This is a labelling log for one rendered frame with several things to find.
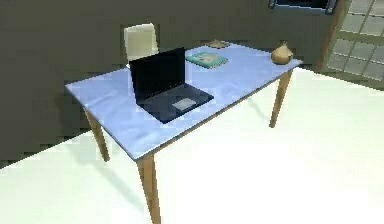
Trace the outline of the black laptop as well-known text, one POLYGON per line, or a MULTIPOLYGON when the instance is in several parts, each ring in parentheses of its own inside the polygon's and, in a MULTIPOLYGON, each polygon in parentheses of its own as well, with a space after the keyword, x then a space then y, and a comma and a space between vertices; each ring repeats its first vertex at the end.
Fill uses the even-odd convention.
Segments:
POLYGON ((213 99, 186 82, 184 48, 139 58, 129 66, 136 104, 163 124, 213 99))

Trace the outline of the teal book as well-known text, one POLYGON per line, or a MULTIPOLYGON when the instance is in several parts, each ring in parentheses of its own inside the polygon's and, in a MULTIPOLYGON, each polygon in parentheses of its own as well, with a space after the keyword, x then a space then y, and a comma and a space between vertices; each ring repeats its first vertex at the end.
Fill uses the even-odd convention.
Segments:
POLYGON ((227 58, 208 52, 187 56, 186 60, 207 69, 212 69, 228 62, 227 58))

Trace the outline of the flat tan object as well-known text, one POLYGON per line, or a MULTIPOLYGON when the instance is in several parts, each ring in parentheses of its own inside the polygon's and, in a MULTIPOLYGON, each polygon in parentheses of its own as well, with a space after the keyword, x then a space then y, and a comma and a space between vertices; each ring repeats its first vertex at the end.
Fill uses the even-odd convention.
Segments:
POLYGON ((215 49, 222 49, 226 48, 229 46, 229 43, 225 41, 220 41, 220 40, 213 40, 207 43, 208 47, 215 48, 215 49))

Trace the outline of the blue-topped wooden table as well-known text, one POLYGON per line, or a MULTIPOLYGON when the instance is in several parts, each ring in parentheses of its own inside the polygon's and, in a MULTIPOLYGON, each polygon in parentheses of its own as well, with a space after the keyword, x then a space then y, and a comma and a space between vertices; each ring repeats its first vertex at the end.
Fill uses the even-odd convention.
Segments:
POLYGON ((109 159, 103 137, 108 133, 135 161, 151 224, 162 224, 155 154, 277 81, 279 88, 270 119, 270 125, 274 126, 292 71, 301 63, 292 59, 286 65, 276 65, 269 52, 234 43, 222 49, 200 46, 185 50, 186 82, 211 94, 213 99, 166 124, 136 104, 130 66, 70 83, 66 89, 84 108, 103 159, 109 159), (228 62, 207 69, 186 60, 187 56, 200 52, 225 57, 228 62))

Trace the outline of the cream chair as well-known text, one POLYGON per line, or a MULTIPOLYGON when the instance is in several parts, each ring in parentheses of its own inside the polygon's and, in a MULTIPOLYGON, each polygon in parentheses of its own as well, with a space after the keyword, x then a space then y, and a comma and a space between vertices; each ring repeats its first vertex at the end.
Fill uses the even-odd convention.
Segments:
POLYGON ((152 23, 127 27, 123 34, 128 62, 159 52, 155 26, 152 23))

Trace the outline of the brown round vase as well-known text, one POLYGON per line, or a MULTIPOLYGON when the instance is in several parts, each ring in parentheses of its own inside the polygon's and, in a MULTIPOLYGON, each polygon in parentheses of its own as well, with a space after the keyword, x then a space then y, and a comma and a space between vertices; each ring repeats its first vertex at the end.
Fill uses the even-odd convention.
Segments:
POLYGON ((289 49, 287 42, 283 42, 271 52, 271 60, 276 65, 286 65, 292 58, 293 52, 289 49))

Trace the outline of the dark framed picture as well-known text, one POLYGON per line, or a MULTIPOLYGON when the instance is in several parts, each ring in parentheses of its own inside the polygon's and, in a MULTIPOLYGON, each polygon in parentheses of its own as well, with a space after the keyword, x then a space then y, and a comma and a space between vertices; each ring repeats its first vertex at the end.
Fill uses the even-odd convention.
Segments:
POLYGON ((336 9, 338 0, 268 0, 270 9, 286 8, 300 9, 314 12, 322 12, 332 15, 336 9))

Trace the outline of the wooden glass-paned door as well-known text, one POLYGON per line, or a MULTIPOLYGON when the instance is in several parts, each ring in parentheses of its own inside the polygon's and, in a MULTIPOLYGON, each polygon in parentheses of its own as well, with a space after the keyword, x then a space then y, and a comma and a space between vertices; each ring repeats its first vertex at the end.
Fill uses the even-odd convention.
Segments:
POLYGON ((333 21, 315 70, 384 91, 384 0, 335 0, 333 21))

